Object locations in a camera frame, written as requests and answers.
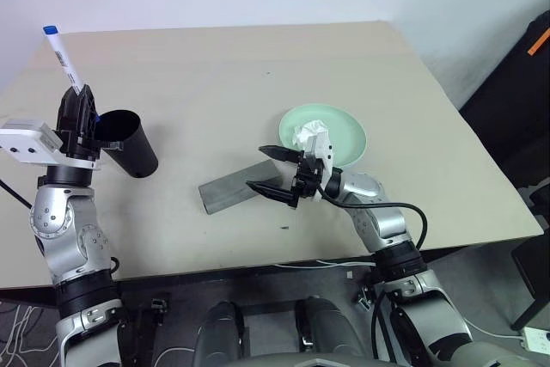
crumpled paper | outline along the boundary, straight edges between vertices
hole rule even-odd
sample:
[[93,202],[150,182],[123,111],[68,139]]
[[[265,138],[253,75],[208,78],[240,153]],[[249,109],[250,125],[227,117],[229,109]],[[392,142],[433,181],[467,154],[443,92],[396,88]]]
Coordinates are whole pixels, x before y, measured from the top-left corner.
[[312,120],[303,126],[296,126],[294,135],[292,135],[292,143],[299,150],[304,150],[309,137],[314,137],[320,132],[328,132],[327,126],[320,119]]

pen holder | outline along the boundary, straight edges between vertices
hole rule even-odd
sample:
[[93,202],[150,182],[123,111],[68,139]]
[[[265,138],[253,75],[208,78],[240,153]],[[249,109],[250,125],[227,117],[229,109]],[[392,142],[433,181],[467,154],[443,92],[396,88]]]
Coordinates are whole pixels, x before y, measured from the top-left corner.
[[156,171],[158,160],[153,152],[141,119],[124,109],[102,114],[95,123],[95,139],[122,143],[122,150],[104,151],[134,178],[143,178]]

beige table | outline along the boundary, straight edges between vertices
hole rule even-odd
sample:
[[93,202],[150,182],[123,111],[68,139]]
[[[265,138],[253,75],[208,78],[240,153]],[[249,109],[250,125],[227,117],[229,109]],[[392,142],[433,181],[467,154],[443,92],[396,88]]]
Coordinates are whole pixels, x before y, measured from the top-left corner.
[[[541,233],[538,223],[441,87],[384,22],[69,34],[64,41],[98,110],[142,116],[158,155],[149,178],[108,156],[93,187],[120,278],[367,254],[351,220],[326,202],[293,211],[256,197],[206,215],[197,187],[265,157],[294,106],[342,107],[364,125],[368,149],[354,170],[394,201],[426,213],[425,248]],[[44,43],[0,95],[0,122],[55,126],[68,84]],[[281,167],[286,174],[288,168]],[[0,176],[34,202],[43,168],[0,154]],[[419,220],[405,211],[412,236]],[[28,211],[0,192],[0,287],[50,284]]]

light green plate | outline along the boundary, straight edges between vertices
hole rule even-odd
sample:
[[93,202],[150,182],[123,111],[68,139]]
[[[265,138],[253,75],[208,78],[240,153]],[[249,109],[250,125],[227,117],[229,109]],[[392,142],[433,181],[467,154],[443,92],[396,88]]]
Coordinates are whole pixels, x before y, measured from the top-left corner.
[[349,113],[319,103],[295,107],[284,115],[278,126],[278,135],[283,146],[297,150],[292,144],[294,128],[316,119],[322,120],[328,127],[335,167],[350,167],[361,159],[367,149],[367,137],[361,124]]

white marker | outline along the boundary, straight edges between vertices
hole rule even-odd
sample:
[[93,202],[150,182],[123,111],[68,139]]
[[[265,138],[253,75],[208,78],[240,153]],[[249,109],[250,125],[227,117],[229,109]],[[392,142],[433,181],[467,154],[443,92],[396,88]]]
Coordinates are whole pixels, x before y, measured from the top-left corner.
[[75,90],[76,94],[79,95],[80,91],[83,90],[84,83],[80,80],[80,77],[76,74],[75,67],[69,60],[69,54],[65,50],[61,38],[59,38],[58,29],[55,26],[44,26],[44,33],[50,41],[53,51],[58,57],[59,63],[63,66],[63,70],[70,79],[70,84]]

